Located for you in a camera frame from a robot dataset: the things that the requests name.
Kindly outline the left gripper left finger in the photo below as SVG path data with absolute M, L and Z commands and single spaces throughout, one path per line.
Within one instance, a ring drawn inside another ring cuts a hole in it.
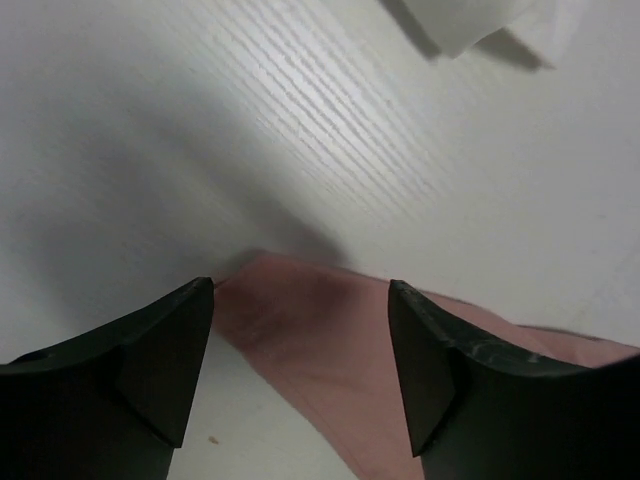
M 2 365 L 2 478 L 167 478 L 185 438 L 213 310 L 213 281 L 196 278 Z

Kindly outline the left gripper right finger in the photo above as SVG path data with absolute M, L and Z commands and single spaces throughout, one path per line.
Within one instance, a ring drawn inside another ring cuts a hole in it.
M 639 359 L 588 368 L 501 339 L 409 284 L 388 319 L 412 453 L 428 479 L 635 479 Z

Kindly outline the pink t shirt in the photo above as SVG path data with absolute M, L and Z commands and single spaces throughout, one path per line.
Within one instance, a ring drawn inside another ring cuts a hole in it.
M 357 477 L 428 479 L 412 453 L 395 364 L 392 281 L 261 254 L 217 287 L 214 325 Z M 639 359 L 629 345 L 519 326 L 473 304 L 420 293 L 470 324 L 556 360 L 596 368 Z

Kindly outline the folded white t shirt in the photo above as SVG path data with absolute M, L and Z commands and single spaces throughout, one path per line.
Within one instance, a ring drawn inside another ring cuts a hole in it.
M 527 55 L 509 31 L 532 1 L 382 1 L 404 36 L 427 58 L 455 58 L 477 48 L 496 56 Z

